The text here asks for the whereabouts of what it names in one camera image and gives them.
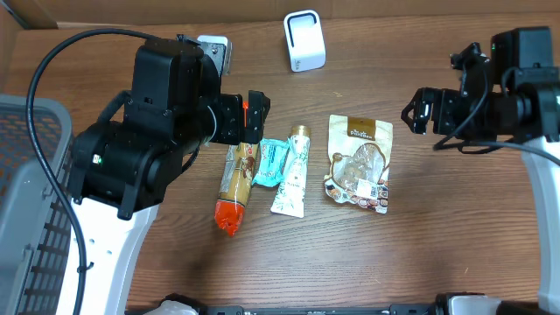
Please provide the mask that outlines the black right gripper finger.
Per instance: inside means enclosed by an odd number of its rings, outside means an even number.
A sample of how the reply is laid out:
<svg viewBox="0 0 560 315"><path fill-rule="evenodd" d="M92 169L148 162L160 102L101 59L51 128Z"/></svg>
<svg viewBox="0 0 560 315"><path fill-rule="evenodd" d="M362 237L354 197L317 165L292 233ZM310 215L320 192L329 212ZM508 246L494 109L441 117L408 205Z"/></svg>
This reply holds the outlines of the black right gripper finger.
<svg viewBox="0 0 560 315"><path fill-rule="evenodd" d="M425 92L426 92L425 87L419 88L414 93L414 95L412 96L412 99L410 100L410 102L405 106L405 108L402 111L403 112L410 112L410 111L421 112L421 111L424 111L424 108L426 107L426 105L425 105Z"/></svg>
<svg viewBox="0 0 560 315"><path fill-rule="evenodd" d="M427 126L427 117L424 112L418 109L405 108L402 111L401 119L409 127L410 131L415 134L425 134Z"/></svg>

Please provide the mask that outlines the teal snack wrapper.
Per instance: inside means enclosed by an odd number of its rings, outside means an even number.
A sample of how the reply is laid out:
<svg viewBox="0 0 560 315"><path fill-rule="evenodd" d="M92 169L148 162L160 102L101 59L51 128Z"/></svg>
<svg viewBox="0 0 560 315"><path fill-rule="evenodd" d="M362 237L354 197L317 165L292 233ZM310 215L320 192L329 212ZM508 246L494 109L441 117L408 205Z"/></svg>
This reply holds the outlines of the teal snack wrapper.
<svg viewBox="0 0 560 315"><path fill-rule="evenodd" d="M259 145L260 160L252 184L274 187L284 178L283 168L290 146L286 141L267 138Z"/></svg>

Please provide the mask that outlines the orange biscuit packet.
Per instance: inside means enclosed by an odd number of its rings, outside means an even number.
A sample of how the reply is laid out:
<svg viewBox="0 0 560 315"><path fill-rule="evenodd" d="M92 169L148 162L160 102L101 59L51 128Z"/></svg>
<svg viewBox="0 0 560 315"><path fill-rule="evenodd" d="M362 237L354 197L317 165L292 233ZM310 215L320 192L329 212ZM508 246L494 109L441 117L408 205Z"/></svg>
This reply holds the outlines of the orange biscuit packet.
<svg viewBox="0 0 560 315"><path fill-rule="evenodd" d="M230 145L216 201L214 219L233 237L242 224L255 173L257 144Z"/></svg>

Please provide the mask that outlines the brown Pantree snack pouch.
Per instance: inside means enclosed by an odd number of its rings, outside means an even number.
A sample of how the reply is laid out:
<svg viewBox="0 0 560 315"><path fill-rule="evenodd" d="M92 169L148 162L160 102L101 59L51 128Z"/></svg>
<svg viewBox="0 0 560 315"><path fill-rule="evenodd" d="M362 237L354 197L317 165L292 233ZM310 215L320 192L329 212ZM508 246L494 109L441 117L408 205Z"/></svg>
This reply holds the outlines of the brown Pantree snack pouch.
<svg viewBox="0 0 560 315"><path fill-rule="evenodd" d="M393 124L344 115L329 117L329 173L325 193L335 202L385 214L389 207L389 163Z"/></svg>

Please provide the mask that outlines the white tube gold cap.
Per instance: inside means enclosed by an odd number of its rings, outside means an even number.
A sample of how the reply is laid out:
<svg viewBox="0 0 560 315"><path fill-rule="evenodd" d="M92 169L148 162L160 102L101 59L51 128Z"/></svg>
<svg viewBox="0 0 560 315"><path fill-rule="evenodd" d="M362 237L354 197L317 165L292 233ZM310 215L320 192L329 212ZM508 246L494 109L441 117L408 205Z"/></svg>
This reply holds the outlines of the white tube gold cap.
<svg viewBox="0 0 560 315"><path fill-rule="evenodd" d="M304 125L291 128L288 138L290 149L280 183L270 211L297 218L305 216L305 191L311 130Z"/></svg>

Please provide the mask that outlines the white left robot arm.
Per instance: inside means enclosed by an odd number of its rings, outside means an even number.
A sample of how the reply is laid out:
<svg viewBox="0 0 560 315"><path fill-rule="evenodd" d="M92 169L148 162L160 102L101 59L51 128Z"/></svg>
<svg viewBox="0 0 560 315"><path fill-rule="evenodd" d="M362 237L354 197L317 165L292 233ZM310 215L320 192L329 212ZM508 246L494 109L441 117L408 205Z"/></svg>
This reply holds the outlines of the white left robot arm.
<svg viewBox="0 0 560 315"><path fill-rule="evenodd" d="M136 52L131 88L75 138L68 191L87 252L82 313L124 312L166 189L203 145L262 140L269 98L221 92L231 50L222 36L148 39Z"/></svg>

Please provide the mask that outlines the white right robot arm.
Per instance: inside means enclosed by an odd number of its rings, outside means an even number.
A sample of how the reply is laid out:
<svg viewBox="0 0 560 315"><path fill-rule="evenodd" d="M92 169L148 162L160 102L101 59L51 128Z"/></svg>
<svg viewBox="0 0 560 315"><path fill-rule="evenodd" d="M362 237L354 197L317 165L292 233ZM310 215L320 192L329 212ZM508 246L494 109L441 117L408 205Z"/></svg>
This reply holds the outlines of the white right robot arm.
<svg viewBox="0 0 560 315"><path fill-rule="evenodd" d="M559 68L548 26L504 31L485 55L477 42L450 56L458 90L419 88L402 110L409 129L427 125L442 138L436 151L481 155L521 152L532 186L540 244L534 303L471 292L442 293L429 314L557 314L559 312Z"/></svg>

